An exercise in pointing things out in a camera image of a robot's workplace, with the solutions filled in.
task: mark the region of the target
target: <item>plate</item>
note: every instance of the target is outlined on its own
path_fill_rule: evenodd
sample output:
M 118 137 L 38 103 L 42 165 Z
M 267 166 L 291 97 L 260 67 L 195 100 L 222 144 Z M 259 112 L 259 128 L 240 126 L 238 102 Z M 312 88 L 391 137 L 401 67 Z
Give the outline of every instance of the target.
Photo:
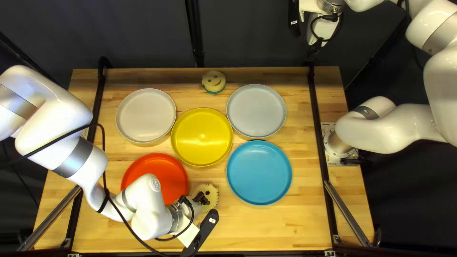
M 269 205 L 283 198 L 292 182 L 292 167 L 279 147 L 253 140 L 233 151 L 227 163 L 233 192 L 253 205 Z
M 251 138 L 271 136 L 286 120 L 286 104 L 269 86 L 251 84 L 237 89 L 228 99 L 227 117 L 233 128 Z
M 210 108 L 184 113 L 171 130 L 176 155 L 193 166 L 209 166 L 221 161 L 232 148 L 233 130 L 227 118 Z
M 165 204 L 171 204 L 181 195 L 187 195 L 187 175 L 182 164 L 167 154 L 152 153 L 140 157 L 125 171 L 121 190 L 144 174 L 154 174 L 162 187 Z
M 144 88 L 122 100 L 117 108 L 116 126 L 134 143 L 150 143 L 165 136 L 176 119 L 176 106 L 167 93 Z

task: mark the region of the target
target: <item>blue plate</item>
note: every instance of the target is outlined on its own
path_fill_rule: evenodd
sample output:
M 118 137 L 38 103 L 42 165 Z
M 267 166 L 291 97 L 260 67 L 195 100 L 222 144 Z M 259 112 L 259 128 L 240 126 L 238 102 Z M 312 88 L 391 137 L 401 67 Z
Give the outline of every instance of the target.
M 269 205 L 286 195 L 292 182 L 292 167 L 279 147 L 253 140 L 233 151 L 227 163 L 227 180 L 243 201 Z

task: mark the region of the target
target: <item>dark wall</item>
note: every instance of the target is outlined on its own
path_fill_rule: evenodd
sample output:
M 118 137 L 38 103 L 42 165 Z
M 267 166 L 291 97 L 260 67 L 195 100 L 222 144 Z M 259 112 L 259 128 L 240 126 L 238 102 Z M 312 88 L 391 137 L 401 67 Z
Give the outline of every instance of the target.
M 287 27 L 287 1 L 201 0 L 205 66 L 301 66 L 307 44 Z
M 305 61 L 306 39 L 288 31 L 286 0 L 200 0 L 199 5 L 207 67 Z M 181 0 L 16 0 L 2 9 L 0 31 L 63 87 L 72 69 L 96 68 L 101 55 L 116 68 L 194 66 Z M 340 66 L 348 83 L 401 16 L 392 3 L 363 13 L 348 8 L 340 35 L 317 64 Z
M 184 1 L 15 0 L 2 2 L 0 31 L 63 87 L 96 68 L 192 67 Z
M 199 4 L 206 66 L 297 66 L 305 61 L 308 46 L 303 36 L 294 38 L 288 31 L 286 0 Z M 116 68 L 194 66 L 182 0 L 16 0 L 2 2 L 2 10 L 0 31 L 63 87 L 72 69 L 96 68 L 101 55 Z M 391 2 L 363 13 L 347 8 L 339 35 L 317 56 L 316 64 L 340 66 L 347 86 L 403 16 Z M 427 55 L 419 55 L 425 63 Z M 0 51 L 0 58 L 11 56 Z M 13 64 L 0 61 L 0 69 Z M 427 103 L 422 73 L 405 39 L 346 90 L 351 108 L 377 95 L 397 104 Z M 363 172 L 373 220 L 385 229 L 386 242 L 455 245 L 439 240 L 453 238 L 452 215 L 457 214 L 452 203 L 457 196 L 453 147 L 419 142 L 395 155 L 364 155 L 376 163 Z M 5 181 L 12 181 L 8 174 Z M 16 202 L 25 203 L 21 186 L 11 183 L 4 189 L 15 190 L 21 195 Z M 444 205 L 446 199 L 450 204 Z
M 416 52 L 421 65 L 430 58 Z M 397 105 L 428 104 L 422 71 L 405 37 L 345 93 L 351 109 L 374 96 L 385 96 Z M 433 251 L 457 247 L 456 147 L 422 140 L 395 154 L 361 151 L 361 155 L 374 162 L 363 166 L 362 172 L 373 222 L 383 231 L 381 245 L 430 246 L 427 250 Z
M 13 65 L 24 63 L 0 47 L 0 73 Z M 14 139 L 0 142 L 0 163 L 18 158 Z M 15 170 L 30 189 L 37 203 L 40 202 L 47 170 L 32 161 L 24 160 L 14 167 L 0 169 L 0 252 L 15 251 L 20 240 L 26 238 L 35 224 L 38 207 Z

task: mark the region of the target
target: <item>white plate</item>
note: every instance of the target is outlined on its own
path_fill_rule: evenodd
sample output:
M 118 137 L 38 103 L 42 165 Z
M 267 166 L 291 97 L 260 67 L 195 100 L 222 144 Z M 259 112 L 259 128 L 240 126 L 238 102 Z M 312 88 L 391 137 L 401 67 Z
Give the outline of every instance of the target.
M 126 139 L 150 143 L 165 136 L 176 119 L 176 106 L 167 93 L 145 88 L 128 95 L 117 108 L 116 126 Z
M 237 89 L 227 103 L 227 117 L 232 127 L 252 138 L 276 133 L 286 120 L 286 104 L 269 86 L 251 84 Z

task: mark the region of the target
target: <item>black cable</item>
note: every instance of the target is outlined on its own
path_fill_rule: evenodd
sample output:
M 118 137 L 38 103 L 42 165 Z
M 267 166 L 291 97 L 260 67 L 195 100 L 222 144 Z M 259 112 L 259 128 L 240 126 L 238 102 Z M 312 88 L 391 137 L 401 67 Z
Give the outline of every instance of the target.
M 185 227 L 185 229 L 183 229 L 183 231 L 179 232 L 178 234 L 170 237 L 170 238 L 155 238 L 155 240 L 157 241 L 170 241 L 172 239 L 175 239 L 177 237 L 179 237 L 182 233 L 184 233 L 191 225 L 192 225 L 192 222 L 194 221 L 194 208 L 192 207 L 192 204 L 189 205 L 189 207 L 191 208 L 191 212 L 192 212 L 192 216 L 191 216 L 191 220 L 189 221 L 189 224 L 187 224 L 187 227 Z
M 334 13 L 332 15 L 322 15 L 322 16 L 318 16 L 316 18 L 314 18 L 311 23 L 309 24 L 309 29 L 311 30 L 311 33 L 317 38 L 322 38 L 322 37 L 319 37 L 318 35 L 316 35 L 316 32 L 314 32 L 314 28 L 313 28 L 313 24 L 319 20 L 319 19 L 323 19 L 323 20 L 328 20 L 328 21 L 332 21 L 332 22 L 337 22 L 338 21 L 338 14 Z M 332 39 L 334 39 L 336 37 L 336 35 L 338 35 L 338 33 L 340 32 L 340 28 L 341 28 L 341 24 L 343 22 L 343 13 L 340 14 L 340 22 L 339 24 L 337 25 L 337 28 L 335 30 L 335 32 L 333 33 L 333 35 L 328 38 L 328 39 L 323 39 L 322 38 L 322 42 L 328 42 Z
M 345 164 L 359 164 L 359 165 L 368 165 L 371 166 L 373 165 L 373 162 L 370 160 L 365 160 L 365 159 L 347 159 L 343 158 L 340 160 L 340 163 L 345 165 Z
M 62 140 L 62 139 L 64 139 L 64 138 L 66 138 L 66 137 L 68 137 L 68 136 L 70 136 L 70 135 L 72 135 L 72 134 L 74 134 L 74 133 L 76 133 L 76 132 L 78 132 L 78 131 L 81 131 L 81 130 L 83 130 L 83 129 L 86 129 L 86 128 L 89 128 L 89 127 L 93 127 L 93 126 L 98 126 L 98 127 L 101 129 L 102 149 L 103 149 L 103 151 L 105 151 L 105 146 L 106 146 L 106 144 L 105 144 L 105 129 L 104 129 L 104 127 L 103 127 L 101 124 L 99 124 L 99 123 L 92 123 L 92 124 L 88 124 L 88 125 L 81 126 L 81 127 L 79 127 L 79 128 L 75 128 L 75 129 L 73 129 L 72 131 L 70 131 L 70 132 L 68 132 L 68 133 L 66 133 L 66 134 L 64 134 L 64 135 L 62 135 L 62 136 L 60 136 L 60 137 L 58 137 L 58 138 L 52 140 L 51 142 L 49 142 L 49 143 L 47 143 L 47 144 L 45 144 L 45 145 L 43 145 L 43 146 L 37 148 L 36 150 L 33 150 L 33 151 L 31 151 L 30 153 L 28 153 L 28 154 L 26 154 L 26 155 L 23 155 L 23 156 L 21 156 L 21 157 L 19 157 L 19 158 L 17 158 L 17 159 L 14 159 L 14 160 L 12 160 L 12 161 L 9 161 L 9 162 L 6 164 L 5 167 L 12 166 L 12 165 L 14 165 L 15 163 L 17 163 L 17 162 L 19 162 L 19 161 L 21 161 L 21 160 L 23 160 L 23 159 L 25 159 L 25 158 L 28 158 L 28 157 L 30 157 L 30 156 L 36 154 L 37 152 L 39 152 L 39 151 L 41 151 L 41 150 L 43 150 L 43 149 L 45 149 L 45 148 L 51 146 L 52 144 L 54 144 L 54 143 L 56 143 L 56 142 L 58 142 L 58 141 L 60 141 L 60 140 Z M 121 217 L 121 219 L 122 219 L 122 221 L 124 222 L 125 226 L 128 228 L 128 230 L 130 231 L 130 233 L 132 233 L 132 235 L 135 237 L 135 239 L 138 240 L 138 242 L 140 242 L 144 247 L 146 247 L 146 248 L 147 248 L 148 250 L 150 250 L 151 252 L 153 252 L 153 253 L 155 253 L 155 254 L 157 254 L 157 255 L 159 255 L 159 256 L 162 256 L 162 257 L 169 257 L 168 255 L 165 255 L 165 254 L 163 254 L 163 253 L 161 253 L 161 252 L 155 250 L 154 248 L 150 247 L 150 246 L 149 246 L 148 244 L 146 244 L 143 240 L 141 240 L 141 238 L 139 238 L 139 236 L 132 230 L 132 228 L 130 227 L 130 225 L 129 225 L 128 222 L 125 220 L 124 216 L 122 215 L 121 211 L 117 208 L 117 206 L 114 204 L 113 200 L 111 199 L 109 190 L 108 190 L 108 188 L 106 187 L 106 171 L 103 172 L 103 176 L 102 176 L 102 177 L 103 177 L 103 188 L 105 189 L 105 193 L 106 193 L 106 196 L 107 196 L 107 198 L 108 198 L 108 201 L 109 201 L 109 202 L 111 203 L 111 205 L 114 207 L 114 209 L 116 210 L 117 214 L 119 214 L 119 216 Z M 192 207 L 192 204 L 191 204 L 191 203 L 189 202 L 189 200 L 187 200 L 187 198 L 185 198 L 185 197 L 184 197 L 183 201 L 184 201 L 184 202 L 186 203 L 186 205 L 188 205 L 189 208 L 191 209 L 191 212 L 192 212 L 191 223 L 192 223 L 192 221 L 193 221 L 193 219 L 194 219 L 194 209 L 193 209 L 193 207 Z M 178 235 L 182 234 L 184 231 L 186 231 L 187 228 L 190 227 L 191 223 L 190 223 L 183 231 L 181 231 L 179 234 L 177 234 L 176 236 L 178 236 Z M 175 236 L 171 237 L 170 239 L 167 238 L 167 239 L 165 239 L 165 241 L 171 240 L 171 239 L 173 239 L 173 238 L 175 238 Z M 196 241 L 195 241 L 195 245 L 194 245 L 194 247 L 195 247 L 194 252 L 193 252 L 191 255 L 186 256 L 186 257 L 193 257 L 193 256 L 197 253 L 198 244 L 199 244 L 199 240 L 196 240 Z
M 37 152 L 39 152 L 39 151 L 41 151 L 41 150 L 43 150 L 43 149 L 49 147 L 50 145 L 55 144 L 56 142 L 58 142 L 58 141 L 60 141 L 60 140 L 62 140 L 62 139 L 64 139 L 64 138 L 68 137 L 68 136 L 71 135 L 71 134 L 74 134 L 74 133 L 76 133 L 76 132 L 78 132 L 78 131 L 81 131 L 81 130 L 83 130 L 83 129 L 86 129 L 86 128 L 89 128 L 89 127 L 93 127 L 93 126 L 99 126 L 100 128 L 102 128 L 102 125 L 101 125 L 101 124 L 98 124 L 98 123 L 87 124 L 87 125 L 81 126 L 81 127 L 79 127 L 79 128 L 75 128 L 75 129 L 73 129 L 72 131 L 70 131 L 70 132 L 68 132 L 68 133 L 66 133 L 66 134 L 64 134 L 64 135 L 62 135 L 62 136 L 59 136 L 58 138 L 52 140 L 51 142 L 49 142 L 49 143 L 47 143 L 47 144 L 45 144 L 45 145 L 43 145 L 43 146 L 41 146 L 41 147 L 39 147 L 39 148 L 37 148 L 37 149 L 31 151 L 30 153 L 28 153 L 28 154 L 26 154 L 26 155 L 23 155 L 23 156 L 21 156 L 21 157 L 19 157 L 19 158 L 17 158 L 17 159 L 12 160 L 12 161 L 9 161 L 9 162 L 6 164 L 6 166 L 2 166 L 1 168 L 8 167 L 8 166 L 12 166 L 13 164 L 15 164 L 15 163 L 17 163 L 17 162 L 20 162 L 21 160 L 26 159 L 26 158 L 28 158 L 28 157 L 30 157 L 30 156 L 36 154 Z
M 408 24 L 410 24 L 412 19 L 411 19 L 411 15 L 409 13 L 409 0 L 404 0 L 404 4 L 405 4 L 405 10 L 406 10 L 406 18 L 408 19 Z M 414 61 L 416 62 L 417 66 L 419 67 L 419 69 L 421 71 L 424 71 L 424 67 L 420 63 L 419 57 L 417 56 L 416 48 L 412 44 L 411 44 L 411 51 L 413 52 Z
M 4 142 L 2 142 L 2 145 L 3 145 L 3 151 L 5 152 L 5 157 L 8 161 L 10 161 L 10 158 L 8 157 L 8 151 L 6 150 L 6 144 Z M 30 195 L 30 198 L 32 198 L 33 202 L 35 203 L 36 207 L 38 208 L 38 202 L 37 200 L 35 199 L 35 197 L 33 196 L 30 188 L 28 187 L 28 185 L 26 184 L 26 182 L 22 179 L 21 175 L 19 174 L 19 172 L 17 171 L 16 167 L 14 167 L 14 165 L 11 166 L 11 169 L 13 170 L 13 172 L 16 174 L 16 176 L 19 178 L 19 180 L 21 181 L 21 183 L 24 185 L 24 187 L 26 188 L 27 192 L 29 193 Z

